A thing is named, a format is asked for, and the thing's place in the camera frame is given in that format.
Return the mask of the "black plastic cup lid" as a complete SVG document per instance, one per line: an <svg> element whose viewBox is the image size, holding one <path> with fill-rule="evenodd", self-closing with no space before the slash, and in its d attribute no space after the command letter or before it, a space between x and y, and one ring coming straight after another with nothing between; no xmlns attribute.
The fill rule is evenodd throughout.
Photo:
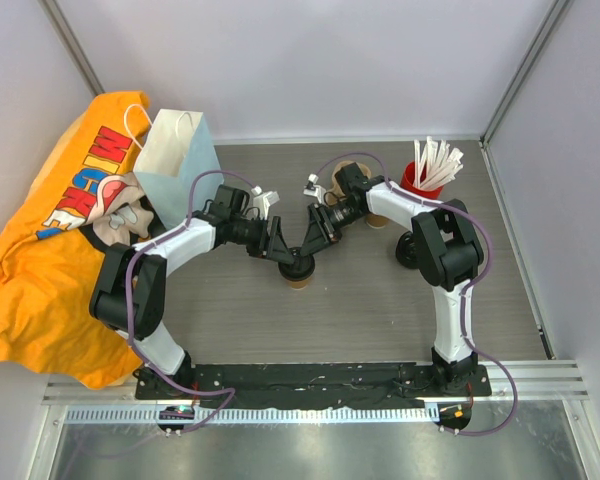
<svg viewBox="0 0 600 480"><path fill-rule="evenodd" d="M312 254L302 255L300 247L292 247L290 250L293 262L286 264L279 262L278 270L285 280L300 282L309 279L315 271L315 259Z"/></svg>

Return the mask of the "single brown paper cup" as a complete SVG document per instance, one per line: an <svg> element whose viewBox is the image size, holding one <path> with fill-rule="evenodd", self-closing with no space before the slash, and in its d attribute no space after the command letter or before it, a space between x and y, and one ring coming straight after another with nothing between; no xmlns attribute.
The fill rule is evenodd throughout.
<svg viewBox="0 0 600 480"><path fill-rule="evenodd" d="M312 276L305 276L303 278L286 278L288 286L294 290L302 290L307 287L312 280Z"/></svg>

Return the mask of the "stack of paper cups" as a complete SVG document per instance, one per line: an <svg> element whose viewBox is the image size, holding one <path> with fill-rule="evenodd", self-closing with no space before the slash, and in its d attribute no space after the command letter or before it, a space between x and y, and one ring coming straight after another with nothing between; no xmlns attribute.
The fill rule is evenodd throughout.
<svg viewBox="0 0 600 480"><path fill-rule="evenodd" d="M372 213L366 215L365 221L368 226L374 229L382 229L389 223L388 218Z"/></svg>

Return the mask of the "white blue paper bag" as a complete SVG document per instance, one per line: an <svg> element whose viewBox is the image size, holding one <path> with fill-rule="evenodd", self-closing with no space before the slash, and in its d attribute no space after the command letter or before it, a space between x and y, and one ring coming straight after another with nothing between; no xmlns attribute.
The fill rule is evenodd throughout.
<svg viewBox="0 0 600 480"><path fill-rule="evenodd" d="M150 121L133 172L161 223L182 223L189 209L200 210L224 182L204 114L161 109Z"/></svg>

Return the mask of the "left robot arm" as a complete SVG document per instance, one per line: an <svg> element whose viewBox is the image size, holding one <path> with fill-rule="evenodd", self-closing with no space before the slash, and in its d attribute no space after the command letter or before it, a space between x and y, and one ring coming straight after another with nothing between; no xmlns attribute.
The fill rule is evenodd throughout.
<svg viewBox="0 0 600 480"><path fill-rule="evenodd" d="M170 398L185 397L195 374L190 355L163 322L168 276L226 243L245 247L254 258L294 265L298 256L286 245L281 219L269 216L278 201L275 191L254 187L247 192L221 185L202 209L155 239L108 247L89 312L127 340L159 375L158 386Z"/></svg>

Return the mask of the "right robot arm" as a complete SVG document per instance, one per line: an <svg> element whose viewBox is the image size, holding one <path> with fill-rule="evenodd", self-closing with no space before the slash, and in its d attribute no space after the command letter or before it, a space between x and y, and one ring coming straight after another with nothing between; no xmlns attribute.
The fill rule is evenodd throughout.
<svg viewBox="0 0 600 480"><path fill-rule="evenodd" d="M471 331L473 281L484 260L464 204L433 201L402 190L383 176L366 176L355 163L335 174L342 195L331 205L308 206L309 222L299 255L309 257L339 242L342 229L368 215L408 229L411 267L432 287L436 336L431 380L445 395L457 393L474 375L478 354Z"/></svg>

